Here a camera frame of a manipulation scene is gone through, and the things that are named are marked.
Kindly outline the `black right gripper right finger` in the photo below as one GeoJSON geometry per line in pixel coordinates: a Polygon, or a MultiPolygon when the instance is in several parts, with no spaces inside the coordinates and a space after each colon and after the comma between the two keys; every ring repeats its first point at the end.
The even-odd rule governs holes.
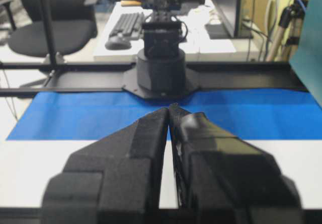
{"type": "Polygon", "coordinates": [[[303,223],[294,182],[274,157],[204,113],[171,104],[170,133],[180,206],[197,223],[303,223]]]}

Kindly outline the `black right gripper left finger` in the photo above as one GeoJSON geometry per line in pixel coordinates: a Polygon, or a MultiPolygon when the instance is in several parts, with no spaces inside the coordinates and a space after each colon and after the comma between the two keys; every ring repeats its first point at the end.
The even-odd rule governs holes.
{"type": "Polygon", "coordinates": [[[159,207],[168,109],[72,153],[45,190],[42,223],[146,223],[159,207]]]}

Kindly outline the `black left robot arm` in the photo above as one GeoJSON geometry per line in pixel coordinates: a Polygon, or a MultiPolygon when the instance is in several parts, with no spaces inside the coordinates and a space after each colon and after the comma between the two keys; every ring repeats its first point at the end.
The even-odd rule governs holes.
{"type": "MultiPolygon", "coordinates": [[[[181,24],[171,16],[174,0],[154,0],[143,22],[144,47],[137,55],[137,84],[156,94],[187,92],[189,72],[181,24]]],[[[72,153],[44,193],[41,223],[144,223],[159,208],[168,108],[72,153]]]]}

